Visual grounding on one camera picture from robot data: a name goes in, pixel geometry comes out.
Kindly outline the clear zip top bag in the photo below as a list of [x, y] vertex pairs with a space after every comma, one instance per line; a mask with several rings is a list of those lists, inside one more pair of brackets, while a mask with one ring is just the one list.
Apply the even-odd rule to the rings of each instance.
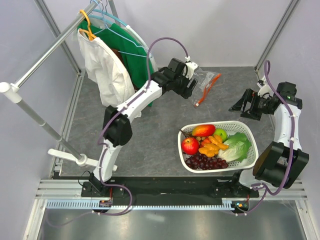
[[195, 71], [193, 78], [196, 80], [196, 85], [194, 86], [192, 94], [189, 97], [192, 105], [195, 108], [199, 107], [205, 101], [212, 87], [220, 77], [221, 73], [206, 71], [202, 68], [199, 68]]

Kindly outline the red yellow mango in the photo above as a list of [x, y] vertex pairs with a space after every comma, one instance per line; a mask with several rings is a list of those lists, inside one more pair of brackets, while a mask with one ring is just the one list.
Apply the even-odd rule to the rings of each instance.
[[195, 137], [208, 137], [214, 134], [216, 127], [213, 124], [197, 125], [191, 132]]

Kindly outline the brown longan cluster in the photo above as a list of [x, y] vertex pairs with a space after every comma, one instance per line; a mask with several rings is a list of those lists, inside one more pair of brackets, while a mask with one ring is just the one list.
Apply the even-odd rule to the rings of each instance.
[[180, 132], [182, 133], [182, 135], [183, 135], [185, 138], [195, 138], [198, 142], [201, 142], [201, 141], [203, 141], [203, 140], [206, 139], [206, 137], [193, 136], [190, 131], [180, 130]]

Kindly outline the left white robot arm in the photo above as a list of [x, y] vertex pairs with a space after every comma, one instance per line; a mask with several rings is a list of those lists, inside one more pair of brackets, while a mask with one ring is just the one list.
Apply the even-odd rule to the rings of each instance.
[[131, 123], [134, 118], [151, 102], [164, 93], [173, 91], [188, 99], [197, 81], [193, 78], [199, 65], [187, 57], [186, 62], [172, 58], [167, 67], [162, 67], [148, 74], [148, 80], [128, 100], [120, 105], [108, 106], [104, 113], [104, 127], [98, 138], [102, 152], [97, 167], [89, 177], [92, 191], [99, 197], [110, 191], [109, 181], [112, 177], [116, 159], [121, 148], [133, 136]]

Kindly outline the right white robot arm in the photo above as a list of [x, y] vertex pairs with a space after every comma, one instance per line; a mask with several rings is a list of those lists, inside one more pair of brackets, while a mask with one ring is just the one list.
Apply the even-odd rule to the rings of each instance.
[[229, 108], [257, 121], [263, 114], [274, 116], [274, 139], [257, 158], [252, 175], [276, 188], [289, 189], [309, 162], [309, 154], [302, 151], [299, 141], [303, 101], [296, 93], [296, 85], [290, 82], [279, 83], [276, 91], [268, 85], [258, 92], [248, 88]]

